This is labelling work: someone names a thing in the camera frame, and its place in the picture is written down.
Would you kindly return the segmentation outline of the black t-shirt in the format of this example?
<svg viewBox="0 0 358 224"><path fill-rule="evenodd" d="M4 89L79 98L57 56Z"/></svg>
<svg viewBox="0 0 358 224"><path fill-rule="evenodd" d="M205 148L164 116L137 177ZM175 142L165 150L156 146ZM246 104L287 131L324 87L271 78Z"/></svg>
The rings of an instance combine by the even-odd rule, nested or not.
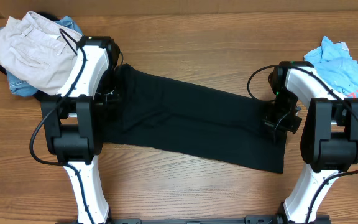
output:
<svg viewBox="0 0 358 224"><path fill-rule="evenodd" d="M285 140L264 125L268 104L140 72L115 75L120 100L104 110L105 142L152 147L281 174Z"/></svg>

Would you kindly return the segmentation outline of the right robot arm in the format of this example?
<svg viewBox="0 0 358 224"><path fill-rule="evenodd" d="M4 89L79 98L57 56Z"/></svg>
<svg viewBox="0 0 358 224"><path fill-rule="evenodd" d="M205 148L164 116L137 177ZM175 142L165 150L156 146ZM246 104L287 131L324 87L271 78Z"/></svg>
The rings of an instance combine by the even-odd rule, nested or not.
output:
<svg viewBox="0 0 358 224"><path fill-rule="evenodd" d="M275 142L304 126L300 151L303 170L276 215L265 223L330 223L317 214L333 183L352 175L358 163L358 98L347 98L324 82L309 62L270 66L275 94L264 125Z"/></svg>

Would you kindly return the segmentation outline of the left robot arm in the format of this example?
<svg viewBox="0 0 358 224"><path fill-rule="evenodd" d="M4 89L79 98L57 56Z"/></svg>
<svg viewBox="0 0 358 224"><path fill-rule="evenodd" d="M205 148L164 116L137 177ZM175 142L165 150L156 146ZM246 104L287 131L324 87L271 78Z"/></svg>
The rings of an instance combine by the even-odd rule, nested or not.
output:
<svg viewBox="0 0 358 224"><path fill-rule="evenodd" d="M111 223L111 212L99 176L96 110L104 106L102 82L120 55L111 37L83 36L75 45L74 66L56 95L41 104L48 150L68 174L78 208L76 223Z"/></svg>

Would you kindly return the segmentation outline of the light blue printed t-shirt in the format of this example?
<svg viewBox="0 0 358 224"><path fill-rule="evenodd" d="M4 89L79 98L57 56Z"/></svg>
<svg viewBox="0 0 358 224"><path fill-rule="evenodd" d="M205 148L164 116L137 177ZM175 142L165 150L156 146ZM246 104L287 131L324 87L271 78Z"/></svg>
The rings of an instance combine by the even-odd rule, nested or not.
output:
<svg viewBox="0 0 358 224"><path fill-rule="evenodd" d="M303 58L333 89L348 98L358 98L358 62L350 56L346 43L334 43L324 36L321 45Z"/></svg>

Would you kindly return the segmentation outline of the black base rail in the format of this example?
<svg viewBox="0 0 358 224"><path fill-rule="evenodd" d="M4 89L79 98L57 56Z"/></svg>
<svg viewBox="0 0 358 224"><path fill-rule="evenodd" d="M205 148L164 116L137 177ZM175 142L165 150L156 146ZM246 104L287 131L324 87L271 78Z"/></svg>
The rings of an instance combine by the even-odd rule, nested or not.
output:
<svg viewBox="0 0 358 224"><path fill-rule="evenodd" d="M282 215L247 215L244 218L214 218L200 220L141 220L108 218L108 224L295 224L287 221Z"/></svg>

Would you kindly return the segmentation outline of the beige folded trousers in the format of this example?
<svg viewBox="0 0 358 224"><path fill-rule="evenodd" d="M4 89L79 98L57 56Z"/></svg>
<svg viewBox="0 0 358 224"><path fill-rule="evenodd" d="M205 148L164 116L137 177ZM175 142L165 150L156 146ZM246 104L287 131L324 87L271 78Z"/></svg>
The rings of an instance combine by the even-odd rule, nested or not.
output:
<svg viewBox="0 0 358 224"><path fill-rule="evenodd" d="M83 36L69 17L52 21L29 11L22 19L10 17L0 30L0 65L19 81L54 95L67 81L76 62L74 41Z"/></svg>

